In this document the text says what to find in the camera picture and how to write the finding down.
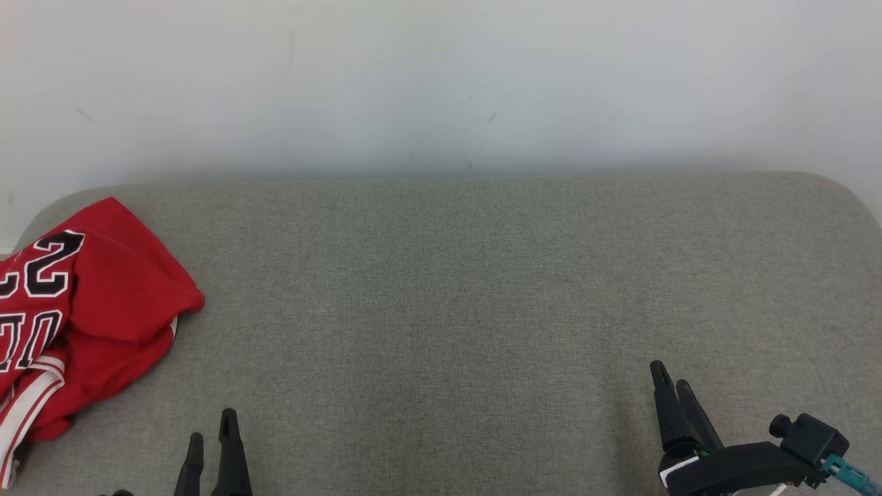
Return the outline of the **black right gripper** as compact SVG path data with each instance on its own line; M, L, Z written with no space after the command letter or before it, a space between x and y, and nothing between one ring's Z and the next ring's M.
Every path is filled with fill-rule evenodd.
M650 364L650 373L665 454L659 464L659 479L668 496L733 496L763 486L804 483L816 489L824 484L824 475L813 465L771 442L724 448L690 384L686 380L674 383L658 359ZM708 454L671 457L692 455L692 431L701 451Z

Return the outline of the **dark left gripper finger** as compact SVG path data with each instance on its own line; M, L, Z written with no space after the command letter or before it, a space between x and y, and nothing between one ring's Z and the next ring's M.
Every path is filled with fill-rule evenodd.
M223 409L218 442L218 477L210 496L254 496L238 415L233 408Z
M201 474L204 468L204 440L201 433L192 433L185 461L179 472L174 496L201 496Z

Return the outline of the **red shorts with white stripe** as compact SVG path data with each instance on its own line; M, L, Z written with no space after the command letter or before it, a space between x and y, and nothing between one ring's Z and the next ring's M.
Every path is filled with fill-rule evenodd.
M32 421L28 439L46 442L69 430L73 415L135 383L173 345L178 317L204 296L163 243L127 207L109 197L64 223L85 235L73 260L72 313L60 342L64 384Z

